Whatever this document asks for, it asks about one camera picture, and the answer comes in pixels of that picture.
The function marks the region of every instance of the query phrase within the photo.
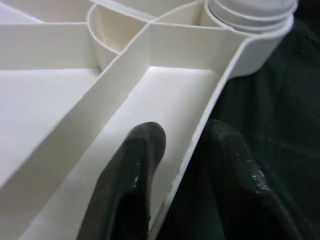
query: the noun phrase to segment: white plastic tray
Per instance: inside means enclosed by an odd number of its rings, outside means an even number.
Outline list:
[[[227,80],[282,34],[229,30],[202,0],[96,1],[0,0],[1,240],[74,240],[99,174],[148,121],[167,137],[154,239]]]

